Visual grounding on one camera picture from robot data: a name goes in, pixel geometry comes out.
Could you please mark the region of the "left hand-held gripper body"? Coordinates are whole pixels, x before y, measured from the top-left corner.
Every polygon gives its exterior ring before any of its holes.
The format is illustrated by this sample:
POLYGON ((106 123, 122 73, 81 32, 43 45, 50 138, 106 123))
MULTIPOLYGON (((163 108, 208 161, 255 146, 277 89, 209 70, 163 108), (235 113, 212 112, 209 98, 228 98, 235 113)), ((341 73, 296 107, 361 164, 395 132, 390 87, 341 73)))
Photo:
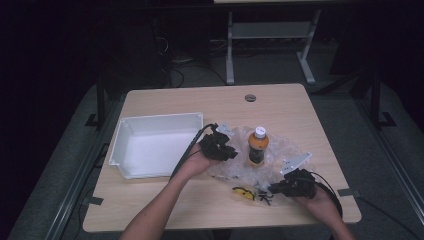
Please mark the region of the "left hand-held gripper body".
POLYGON ((212 133, 207 134, 199 142, 205 157, 216 160, 218 154, 226 154, 224 148, 228 145, 234 132, 225 124, 212 124, 212 133))

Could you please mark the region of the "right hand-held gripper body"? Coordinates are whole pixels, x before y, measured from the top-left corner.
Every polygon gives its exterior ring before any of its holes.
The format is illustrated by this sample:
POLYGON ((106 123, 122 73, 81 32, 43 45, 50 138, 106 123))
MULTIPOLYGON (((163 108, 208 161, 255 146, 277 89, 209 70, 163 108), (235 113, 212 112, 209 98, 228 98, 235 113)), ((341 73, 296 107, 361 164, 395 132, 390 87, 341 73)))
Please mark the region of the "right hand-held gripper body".
POLYGON ((283 160, 280 174, 281 192, 287 197, 306 197, 312 199, 315 194, 315 179, 312 174, 300 166, 312 157, 310 152, 283 160))

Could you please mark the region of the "orange drink bottle white cap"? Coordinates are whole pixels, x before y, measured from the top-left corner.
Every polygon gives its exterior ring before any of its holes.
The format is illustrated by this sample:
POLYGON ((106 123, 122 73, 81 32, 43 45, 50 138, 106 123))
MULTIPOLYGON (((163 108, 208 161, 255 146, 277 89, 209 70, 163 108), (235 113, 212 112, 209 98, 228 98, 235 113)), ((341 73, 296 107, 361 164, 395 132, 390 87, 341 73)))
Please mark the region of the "orange drink bottle white cap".
POLYGON ((263 126, 258 126, 248 138, 249 162, 253 166, 259 166, 264 162, 265 151, 269 144, 267 131, 263 126))

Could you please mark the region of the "clear plastic bag yellow print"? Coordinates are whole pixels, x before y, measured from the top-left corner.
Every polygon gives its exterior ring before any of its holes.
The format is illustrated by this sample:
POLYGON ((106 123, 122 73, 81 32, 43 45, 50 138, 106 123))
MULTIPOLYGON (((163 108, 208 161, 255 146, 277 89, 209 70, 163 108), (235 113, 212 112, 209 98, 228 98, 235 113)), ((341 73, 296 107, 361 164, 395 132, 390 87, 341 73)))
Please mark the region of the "clear plastic bag yellow print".
MULTIPOLYGON (((282 171, 287 162, 295 157, 312 156, 303 152, 300 147, 286 137, 269 135, 269 144, 264 152, 264 160, 255 165, 249 160, 248 139, 254 129, 251 127, 236 127, 232 131, 228 144, 235 148, 238 155, 207 170, 215 179, 226 183, 232 192, 239 197, 261 205, 283 206, 289 199, 281 193, 272 194, 268 187, 284 179, 282 171)), ((308 159, 299 165, 300 169, 312 170, 308 159)))

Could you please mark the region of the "person's right hand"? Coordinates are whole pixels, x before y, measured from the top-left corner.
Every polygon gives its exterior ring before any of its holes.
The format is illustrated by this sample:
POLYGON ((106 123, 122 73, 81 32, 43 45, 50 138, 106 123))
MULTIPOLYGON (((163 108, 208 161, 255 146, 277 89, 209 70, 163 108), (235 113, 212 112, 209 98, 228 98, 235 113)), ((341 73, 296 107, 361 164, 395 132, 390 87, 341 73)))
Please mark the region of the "person's right hand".
POLYGON ((316 195, 312 199, 306 197, 293 197, 293 200, 308 210, 317 220, 325 221, 329 220, 331 216, 338 216, 338 211, 333 201, 322 189, 318 189, 316 195))

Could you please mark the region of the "person's left hand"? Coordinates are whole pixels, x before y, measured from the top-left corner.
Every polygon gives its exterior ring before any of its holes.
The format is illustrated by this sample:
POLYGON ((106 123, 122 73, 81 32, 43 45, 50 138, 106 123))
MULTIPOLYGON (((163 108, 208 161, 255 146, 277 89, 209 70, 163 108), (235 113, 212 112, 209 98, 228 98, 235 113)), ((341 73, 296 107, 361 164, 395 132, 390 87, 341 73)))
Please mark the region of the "person's left hand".
POLYGON ((218 164, 220 164, 220 161, 205 157, 200 145, 195 144, 190 150, 188 158, 175 174, 175 178, 189 180, 192 177, 204 173, 208 168, 218 164))

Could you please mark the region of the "grey tape piece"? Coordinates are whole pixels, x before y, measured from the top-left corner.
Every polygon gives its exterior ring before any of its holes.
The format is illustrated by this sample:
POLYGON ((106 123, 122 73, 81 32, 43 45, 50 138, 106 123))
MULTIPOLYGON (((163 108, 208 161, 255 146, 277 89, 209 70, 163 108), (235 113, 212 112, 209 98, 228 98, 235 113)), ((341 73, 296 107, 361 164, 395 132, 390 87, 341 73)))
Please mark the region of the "grey tape piece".
POLYGON ((344 196, 353 196, 354 198, 360 198, 362 195, 359 192, 359 190, 352 190, 350 188, 346 188, 346 189, 339 189, 337 190, 338 194, 340 197, 344 197, 344 196))
POLYGON ((98 197, 85 197, 82 201, 83 205, 88 206, 89 204, 94 204, 94 205, 101 205, 103 203, 103 198, 98 198, 98 197))

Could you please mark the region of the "white plastic bin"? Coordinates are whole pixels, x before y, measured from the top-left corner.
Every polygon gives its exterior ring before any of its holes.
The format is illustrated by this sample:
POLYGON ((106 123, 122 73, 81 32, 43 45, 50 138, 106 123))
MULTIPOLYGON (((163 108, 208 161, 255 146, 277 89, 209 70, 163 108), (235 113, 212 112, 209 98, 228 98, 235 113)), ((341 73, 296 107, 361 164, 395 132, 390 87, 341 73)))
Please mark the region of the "white plastic bin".
POLYGON ((202 128, 200 112, 122 118, 109 164, 125 179, 170 176, 202 128))

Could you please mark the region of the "black metal stand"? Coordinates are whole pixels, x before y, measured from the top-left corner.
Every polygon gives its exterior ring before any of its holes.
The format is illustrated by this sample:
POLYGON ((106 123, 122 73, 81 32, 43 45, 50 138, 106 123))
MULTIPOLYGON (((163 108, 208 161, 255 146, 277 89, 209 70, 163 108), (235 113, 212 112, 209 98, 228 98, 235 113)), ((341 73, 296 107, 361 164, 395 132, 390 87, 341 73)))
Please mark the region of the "black metal stand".
POLYGON ((369 95, 369 119, 372 125, 378 130, 384 127, 396 127, 397 124, 390 113, 380 110, 381 81, 376 67, 367 68, 366 82, 369 95))
POLYGON ((97 112, 90 114, 85 125, 90 127, 95 127, 99 131, 106 117, 105 110, 105 86, 103 77, 99 76, 96 81, 96 103, 97 103, 97 112))

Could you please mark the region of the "white metal desk frame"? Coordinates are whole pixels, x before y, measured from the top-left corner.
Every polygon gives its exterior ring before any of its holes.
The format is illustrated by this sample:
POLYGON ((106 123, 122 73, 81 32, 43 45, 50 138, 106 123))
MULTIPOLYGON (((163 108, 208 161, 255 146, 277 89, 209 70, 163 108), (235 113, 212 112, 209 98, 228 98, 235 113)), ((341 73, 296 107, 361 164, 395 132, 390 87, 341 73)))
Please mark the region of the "white metal desk frame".
POLYGON ((296 53, 298 63, 306 82, 315 83, 315 78, 307 61, 308 53, 313 42, 315 31, 321 15, 320 9, 315 9, 308 21, 293 20, 249 20, 235 21, 234 12, 228 12, 227 24, 227 53, 226 53, 226 83, 235 84, 233 63, 233 41, 252 39, 303 39, 304 47, 296 53))

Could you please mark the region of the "metal floor rail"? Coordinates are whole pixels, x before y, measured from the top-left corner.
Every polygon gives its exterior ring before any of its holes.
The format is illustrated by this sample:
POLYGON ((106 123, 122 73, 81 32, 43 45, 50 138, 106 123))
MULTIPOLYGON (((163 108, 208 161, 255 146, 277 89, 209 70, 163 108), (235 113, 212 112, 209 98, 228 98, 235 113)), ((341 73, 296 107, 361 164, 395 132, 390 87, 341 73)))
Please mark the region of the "metal floor rail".
POLYGON ((355 104, 424 225, 424 133, 395 101, 383 103, 382 109, 367 100, 355 104))
POLYGON ((46 182, 44 192, 55 193, 45 200, 52 200, 56 206, 50 211, 42 240, 61 239, 93 169, 101 154, 108 150, 122 106, 122 100, 107 100, 106 116, 100 128, 86 125, 88 116, 96 107, 88 101, 83 101, 76 116, 71 119, 43 177, 46 182))

